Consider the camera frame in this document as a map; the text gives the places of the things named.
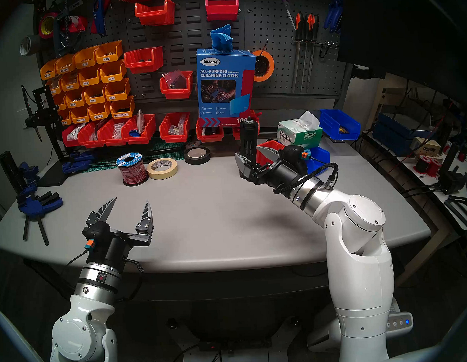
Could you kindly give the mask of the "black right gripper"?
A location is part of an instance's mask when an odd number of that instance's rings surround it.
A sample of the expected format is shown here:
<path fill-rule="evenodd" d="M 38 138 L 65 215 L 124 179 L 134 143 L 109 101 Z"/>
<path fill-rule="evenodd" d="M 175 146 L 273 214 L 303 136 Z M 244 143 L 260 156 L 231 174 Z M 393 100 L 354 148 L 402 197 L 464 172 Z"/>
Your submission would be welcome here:
<path fill-rule="evenodd" d="M 274 194 L 278 194 L 279 189 L 288 187 L 307 175 L 307 164 L 302 159 L 294 164 L 286 160 L 278 160 L 280 157 L 278 150 L 260 145 L 257 146 L 256 153 L 257 163 L 235 153 L 240 177 L 257 185 L 267 184 L 273 188 Z"/>

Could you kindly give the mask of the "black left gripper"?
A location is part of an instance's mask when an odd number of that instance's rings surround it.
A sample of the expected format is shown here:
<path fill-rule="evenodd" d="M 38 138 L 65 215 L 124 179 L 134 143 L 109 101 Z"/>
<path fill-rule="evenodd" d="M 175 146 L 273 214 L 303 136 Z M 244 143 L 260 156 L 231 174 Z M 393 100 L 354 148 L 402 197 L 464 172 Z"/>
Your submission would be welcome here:
<path fill-rule="evenodd" d="M 106 221 L 117 198 L 104 203 L 97 211 L 92 211 L 86 220 L 86 226 Z M 143 209 L 141 220 L 136 225 L 136 233 L 124 233 L 117 230 L 88 230 L 88 239 L 95 242 L 89 250 L 89 263 L 106 265 L 115 270 L 123 270 L 124 259 L 128 258 L 133 247 L 149 246 L 154 229 L 152 210 L 148 201 Z"/>

